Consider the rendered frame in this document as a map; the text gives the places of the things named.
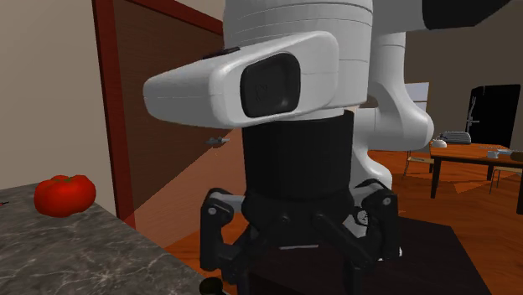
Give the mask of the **small dark round object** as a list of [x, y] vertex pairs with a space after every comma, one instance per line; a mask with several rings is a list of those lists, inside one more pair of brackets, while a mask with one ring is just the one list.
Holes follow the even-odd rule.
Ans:
[[226, 295], [218, 277], [207, 277], [199, 284], [200, 295]]

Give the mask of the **wooden chair with metal legs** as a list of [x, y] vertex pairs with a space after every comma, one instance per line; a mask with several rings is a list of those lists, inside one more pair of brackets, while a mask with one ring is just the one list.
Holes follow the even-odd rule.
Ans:
[[404, 171], [403, 171], [403, 175], [404, 176], [406, 176], [406, 174], [408, 172], [410, 163], [425, 163], [425, 164], [428, 164], [429, 165], [428, 172], [431, 173], [433, 171], [434, 160], [432, 158], [415, 157], [415, 156], [412, 155], [412, 151], [407, 151], [406, 152], [406, 165], [405, 165], [405, 168], [404, 168]]
[[497, 180], [496, 180], [496, 187], [499, 187], [499, 181], [500, 181], [500, 174], [502, 172], [509, 172], [509, 173], [517, 173], [518, 175], [521, 175], [523, 173], [522, 168], [508, 168], [508, 167], [498, 167], [495, 166], [493, 169], [493, 172], [491, 173], [491, 179], [490, 179], [490, 187], [489, 187], [489, 193], [492, 192], [494, 180], [495, 180], [495, 174], [497, 173]]

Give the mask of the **black refrigerator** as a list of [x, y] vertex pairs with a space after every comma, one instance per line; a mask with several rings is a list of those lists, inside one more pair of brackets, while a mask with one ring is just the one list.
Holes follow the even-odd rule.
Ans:
[[472, 143], [508, 148], [514, 130], [521, 85], [482, 85], [471, 90], [465, 131]]

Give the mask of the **dark robot stand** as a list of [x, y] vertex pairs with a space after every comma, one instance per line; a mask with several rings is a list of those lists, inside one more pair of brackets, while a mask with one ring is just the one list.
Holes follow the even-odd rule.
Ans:
[[[492, 295], [447, 225], [401, 217], [402, 256], [363, 276], [363, 295]], [[250, 270], [252, 295], [346, 295], [333, 247], [272, 249]]]

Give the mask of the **brown door with red frame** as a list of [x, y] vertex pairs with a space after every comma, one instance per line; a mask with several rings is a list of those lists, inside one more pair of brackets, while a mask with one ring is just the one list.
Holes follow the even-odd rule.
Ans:
[[152, 117], [143, 83], [220, 49], [222, 23], [177, 0], [91, 2], [116, 215], [136, 227], [137, 209], [227, 134]]

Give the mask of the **red tomato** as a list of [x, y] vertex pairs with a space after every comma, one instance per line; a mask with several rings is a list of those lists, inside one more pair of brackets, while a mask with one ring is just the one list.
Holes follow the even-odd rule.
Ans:
[[56, 218], [83, 212], [95, 199], [96, 186], [85, 175], [56, 175], [39, 183], [34, 192], [35, 209]]

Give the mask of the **wooden dining table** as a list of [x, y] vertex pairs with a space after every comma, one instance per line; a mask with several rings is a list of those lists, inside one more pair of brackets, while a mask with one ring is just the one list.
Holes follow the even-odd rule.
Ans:
[[[434, 160], [430, 197], [436, 197], [442, 162], [469, 163], [488, 168], [486, 179], [490, 181], [495, 166], [523, 169], [523, 152], [509, 150], [493, 144], [458, 144], [448, 143], [446, 147], [436, 147], [435, 140], [430, 142], [430, 156]], [[523, 215], [523, 173], [517, 198], [516, 213]]]

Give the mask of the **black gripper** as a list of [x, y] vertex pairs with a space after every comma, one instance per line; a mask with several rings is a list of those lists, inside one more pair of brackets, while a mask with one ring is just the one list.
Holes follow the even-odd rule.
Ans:
[[[354, 206], [350, 168], [354, 113], [306, 121], [269, 122], [242, 130], [246, 194], [213, 188], [200, 210], [200, 267], [221, 270], [224, 281], [248, 287], [249, 268], [272, 246], [308, 246], [325, 239], [344, 257], [346, 295], [363, 295], [365, 269], [400, 256], [397, 195], [378, 179], [358, 186], [381, 188], [361, 201], [367, 213], [361, 238], [342, 223]], [[222, 228], [241, 211], [249, 225], [234, 244]]]

